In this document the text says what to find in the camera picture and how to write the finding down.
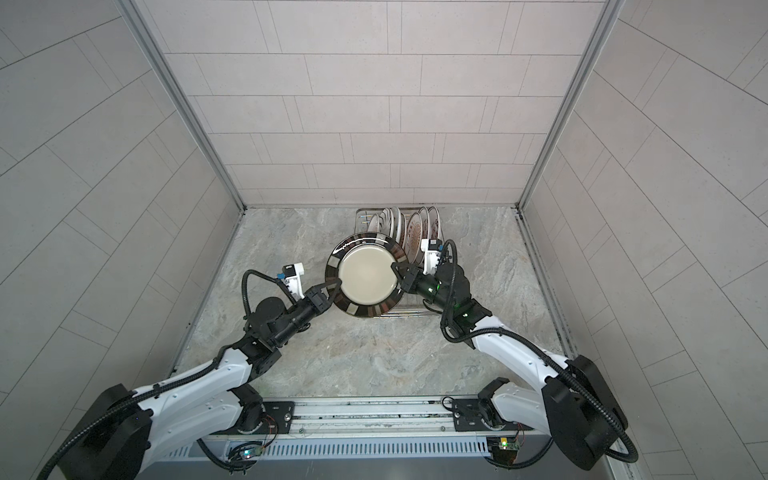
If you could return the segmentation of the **dark striped rim plate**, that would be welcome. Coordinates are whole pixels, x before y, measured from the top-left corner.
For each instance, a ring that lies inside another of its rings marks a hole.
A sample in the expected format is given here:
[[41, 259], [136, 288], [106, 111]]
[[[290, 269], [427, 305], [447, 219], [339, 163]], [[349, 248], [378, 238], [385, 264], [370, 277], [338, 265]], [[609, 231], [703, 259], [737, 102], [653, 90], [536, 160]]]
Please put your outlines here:
[[384, 234], [364, 232], [345, 238], [326, 262], [325, 280], [340, 281], [334, 304], [355, 317], [389, 312], [403, 296], [392, 264], [407, 262], [403, 248]]

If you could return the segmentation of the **white black radial stripe plate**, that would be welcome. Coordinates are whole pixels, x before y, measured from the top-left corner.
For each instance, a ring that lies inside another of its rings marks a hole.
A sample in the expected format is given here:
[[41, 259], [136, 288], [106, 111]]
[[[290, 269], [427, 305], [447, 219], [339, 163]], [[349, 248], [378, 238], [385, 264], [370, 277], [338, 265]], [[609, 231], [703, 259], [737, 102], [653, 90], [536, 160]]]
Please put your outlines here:
[[392, 213], [393, 213], [393, 223], [394, 223], [394, 230], [395, 230], [394, 238], [398, 244], [401, 244], [403, 242], [404, 234], [405, 234], [404, 215], [399, 207], [393, 207]]

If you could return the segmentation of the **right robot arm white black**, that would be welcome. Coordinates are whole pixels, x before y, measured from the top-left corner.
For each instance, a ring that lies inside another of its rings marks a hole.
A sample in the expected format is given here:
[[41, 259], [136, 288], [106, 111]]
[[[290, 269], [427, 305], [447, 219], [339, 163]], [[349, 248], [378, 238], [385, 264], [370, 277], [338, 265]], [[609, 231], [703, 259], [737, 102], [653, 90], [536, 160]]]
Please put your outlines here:
[[440, 330], [450, 343], [465, 343], [504, 364], [533, 389], [528, 407], [499, 384], [487, 395], [495, 419], [517, 422], [547, 434], [574, 465], [591, 469], [607, 456], [635, 463], [639, 452], [628, 421], [594, 362], [583, 355], [568, 359], [549, 353], [508, 329], [470, 292], [463, 270], [443, 264], [426, 274], [413, 264], [391, 266], [399, 286], [439, 308]]

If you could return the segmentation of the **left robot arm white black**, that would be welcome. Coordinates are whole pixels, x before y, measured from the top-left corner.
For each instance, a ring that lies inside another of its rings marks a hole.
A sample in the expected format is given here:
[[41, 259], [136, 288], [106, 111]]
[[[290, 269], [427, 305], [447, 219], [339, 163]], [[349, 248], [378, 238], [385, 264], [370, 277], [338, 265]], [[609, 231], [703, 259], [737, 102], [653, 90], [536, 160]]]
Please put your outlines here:
[[280, 358], [293, 335], [308, 329], [340, 292], [332, 279], [286, 306], [278, 297], [247, 309], [243, 337], [182, 374], [128, 390], [103, 391], [38, 476], [60, 470], [68, 479], [133, 479], [165, 454], [232, 427], [253, 431], [264, 415], [251, 381]]

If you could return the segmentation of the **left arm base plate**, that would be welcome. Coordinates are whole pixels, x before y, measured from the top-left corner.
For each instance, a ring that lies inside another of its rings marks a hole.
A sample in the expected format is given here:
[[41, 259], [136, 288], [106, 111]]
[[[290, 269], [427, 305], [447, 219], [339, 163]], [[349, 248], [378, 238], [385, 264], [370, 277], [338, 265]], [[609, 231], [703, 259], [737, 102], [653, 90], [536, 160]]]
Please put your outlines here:
[[266, 401], [258, 407], [245, 407], [235, 424], [214, 435], [284, 435], [290, 432], [296, 403]]

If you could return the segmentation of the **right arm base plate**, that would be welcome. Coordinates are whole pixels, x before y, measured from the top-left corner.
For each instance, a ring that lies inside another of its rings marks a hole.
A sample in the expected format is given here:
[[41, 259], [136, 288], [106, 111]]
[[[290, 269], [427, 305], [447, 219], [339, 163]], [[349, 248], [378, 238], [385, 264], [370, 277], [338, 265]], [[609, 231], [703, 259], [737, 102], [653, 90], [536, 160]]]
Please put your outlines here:
[[489, 400], [446, 396], [441, 405], [450, 412], [456, 432], [532, 431], [525, 424], [502, 420]]

